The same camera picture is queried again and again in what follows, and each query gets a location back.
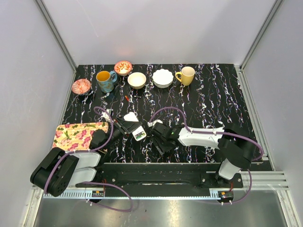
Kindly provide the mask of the white battery cover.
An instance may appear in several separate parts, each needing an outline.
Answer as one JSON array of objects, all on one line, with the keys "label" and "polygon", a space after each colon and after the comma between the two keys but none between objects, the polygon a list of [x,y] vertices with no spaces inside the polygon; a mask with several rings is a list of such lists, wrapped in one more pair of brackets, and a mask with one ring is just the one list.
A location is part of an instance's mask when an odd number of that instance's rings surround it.
[{"label": "white battery cover", "polygon": [[130,113],[126,114],[123,117],[123,119],[127,122],[138,122],[139,121],[134,112],[130,112]]}]

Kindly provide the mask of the white remote control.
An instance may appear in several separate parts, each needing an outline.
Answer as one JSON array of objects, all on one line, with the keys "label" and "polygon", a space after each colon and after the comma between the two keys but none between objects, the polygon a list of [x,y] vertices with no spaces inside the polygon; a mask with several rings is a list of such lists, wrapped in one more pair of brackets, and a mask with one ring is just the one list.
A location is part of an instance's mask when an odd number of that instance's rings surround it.
[{"label": "white remote control", "polygon": [[142,126],[138,127],[136,130],[134,130],[132,132],[132,135],[136,141],[143,140],[147,136],[147,134]]}]

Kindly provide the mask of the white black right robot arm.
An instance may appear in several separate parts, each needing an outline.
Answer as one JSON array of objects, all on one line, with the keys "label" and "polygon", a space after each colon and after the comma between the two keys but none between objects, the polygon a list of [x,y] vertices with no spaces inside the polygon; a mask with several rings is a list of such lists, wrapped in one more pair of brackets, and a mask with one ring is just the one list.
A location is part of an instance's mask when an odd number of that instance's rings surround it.
[{"label": "white black right robot arm", "polygon": [[240,170],[250,168],[257,149],[257,142],[234,125],[213,129],[169,127],[156,120],[149,122],[148,127],[151,129],[152,142],[161,155],[180,146],[219,150],[224,156],[215,176],[220,187],[228,186]]}]

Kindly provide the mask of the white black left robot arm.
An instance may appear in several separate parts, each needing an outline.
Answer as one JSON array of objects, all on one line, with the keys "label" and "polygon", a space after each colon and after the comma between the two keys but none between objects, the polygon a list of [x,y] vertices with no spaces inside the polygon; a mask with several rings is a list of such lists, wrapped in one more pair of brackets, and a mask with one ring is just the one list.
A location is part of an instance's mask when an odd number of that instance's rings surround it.
[{"label": "white black left robot arm", "polygon": [[87,182],[101,185],[103,176],[96,166],[107,148],[124,135],[144,137],[141,123],[131,114],[109,122],[76,123],[58,126],[53,147],[30,176],[30,182],[54,197],[69,186]]}]

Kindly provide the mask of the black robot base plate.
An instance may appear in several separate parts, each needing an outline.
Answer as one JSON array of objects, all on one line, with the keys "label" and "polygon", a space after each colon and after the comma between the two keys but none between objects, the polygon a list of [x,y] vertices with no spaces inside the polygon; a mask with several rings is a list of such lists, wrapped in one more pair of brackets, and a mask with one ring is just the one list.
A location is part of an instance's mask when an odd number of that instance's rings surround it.
[{"label": "black robot base plate", "polygon": [[218,175],[218,163],[104,163],[93,182],[131,185],[188,185],[201,188],[242,189],[241,174],[231,180]]}]

